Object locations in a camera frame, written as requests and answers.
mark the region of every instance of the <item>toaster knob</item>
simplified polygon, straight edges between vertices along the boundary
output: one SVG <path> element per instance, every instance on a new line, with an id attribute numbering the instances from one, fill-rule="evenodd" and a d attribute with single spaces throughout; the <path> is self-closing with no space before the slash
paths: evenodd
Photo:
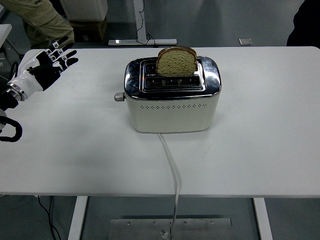
<path id="1" fill-rule="evenodd" d="M 125 93 L 124 92 L 118 92 L 114 95 L 114 100 L 116 102 L 124 102 L 125 101 Z"/>

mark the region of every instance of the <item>white toaster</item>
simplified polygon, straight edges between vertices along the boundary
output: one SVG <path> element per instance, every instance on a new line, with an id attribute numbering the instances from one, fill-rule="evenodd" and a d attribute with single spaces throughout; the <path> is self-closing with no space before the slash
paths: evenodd
<path id="1" fill-rule="evenodd" d="M 157 57 L 131 61 L 124 76 L 124 92 L 133 127 L 144 133 L 201 131 L 213 122 L 221 79 L 217 64 L 198 56 L 198 70 L 190 76 L 164 77 L 156 73 Z"/>

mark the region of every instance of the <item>white cable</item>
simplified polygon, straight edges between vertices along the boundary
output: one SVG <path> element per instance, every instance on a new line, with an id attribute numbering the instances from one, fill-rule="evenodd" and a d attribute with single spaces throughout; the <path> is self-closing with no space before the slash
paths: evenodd
<path id="1" fill-rule="evenodd" d="M 169 160 L 170 167 L 172 170 L 173 178 L 174 178 L 174 183 L 175 183 L 175 200 L 174 200 L 174 210 L 173 210 L 173 218 L 172 218 L 172 224 L 171 224 L 171 231 L 170 231 L 170 238 L 172 239 L 173 237 L 173 232 L 174 232 L 174 226 L 177 218 L 177 208 L 178 208 L 178 198 L 179 198 L 179 192 L 180 192 L 180 175 L 177 169 L 177 166 L 175 164 L 175 161 L 170 153 L 170 150 L 167 146 L 166 141 L 164 140 L 163 136 L 161 134 L 157 134 L 165 151 L 165 154 Z"/>
<path id="2" fill-rule="evenodd" d="M 4 76 L 1 76 L 1 75 L 0 75 L 0 77 L 1 77 L 1 78 L 3 78 L 3 79 L 5 79 L 5 80 L 7 80 L 7 81 L 9 81 L 9 80 L 8 80 L 8 79 L 6 79 Z"/>

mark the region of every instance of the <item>bread slice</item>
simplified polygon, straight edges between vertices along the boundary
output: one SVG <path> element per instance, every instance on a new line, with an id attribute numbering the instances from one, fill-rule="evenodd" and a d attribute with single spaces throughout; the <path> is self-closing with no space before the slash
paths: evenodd
<path id="1" fill-rule="evenodd" d="M 185 46 L 164 48 L 158 54 L 155 70 L 164 77 L 190 76 L 198 70 L 197 53 Z"/>

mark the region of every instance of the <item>black cable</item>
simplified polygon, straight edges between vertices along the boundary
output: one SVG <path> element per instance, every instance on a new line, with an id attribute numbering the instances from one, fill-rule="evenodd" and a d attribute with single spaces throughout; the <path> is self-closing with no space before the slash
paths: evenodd
<path id="1" fill-rule="evenodd" d="M 11 80 L 14 77 L 17 77 L 18 75 L 18 67 L 19 67 L 19 63 L 17 61 L 15 61 L 10 69 L 10 76 L 9 76 L 9 80 Z"/>
<path id="2" fill-rule="evenodd" d="M 15 128 L 15 135 L 13 137 L 0 136 L 0 141 L 14 143 L 14 142 L 17 142 L 22 137 L 23 130 L 19 122 L 11 118 L 8 118 L 7 116 L 0 116 L 0 122 L 4 124 L 10 124 Z"/>
<path id="3" fill-rule="evenodd" d="M 148 42 L 150 41 L 150 39 L 153 39 L 153 41 L 154 41 L 154 44 L 153 44 L 153 45 L 156 46 L 156 40 L 155 40 L 148 32 L 145 32 L 145 33 L 146 33 L 145 36 L 146 36 L 146 39 L 147 39 L 146 43 L 142 43 L 142 42 L 139 42 L 139 41 L 138 41 L 138 31 L 139 31 L 140 29 L 142 29 L 143 26 L 144 26 L 144 18 L 142 17 L 142 13 L 143 13 L 144 11 L 145 11 L 145 0 L 143 0 L 143 9 L 142 9 L 142 11 L 139 11 L 140 16 L 141 16 L 141 19 L 142 19 L 142 24 L 141 24 L 141 27 L 136 30 L 136 38 L 135 38 L 135 41 L 136 41 L 137 43 L 139 43 L 139 44 L 147 45 Z"/>
<path id="4" fill-rule="evenodd" d="M 52 224 L 51 222 L 51 205 L 52 205 L 52 196 L 50 196 L 50 206 L 49 206 L 49 211 L 41 204 L 40 202 L 40 197 L 38 196 L 38 202 L 40 204 L 40 206 L 45 210 L 46 214 L 48 215 L 48 219 L 49 219 L 49 225 L 50 225 L 50 230 L 51 230 L 51 235 L 53 237 L 54 240 L 57 240 L 54 234 L 53 229 L 56 231 L 56 233 L 58 234 L 59 240 L 61 240 L 60 234 L 58 232 L 58 230 L 56 229 L 56 227 Z"/>

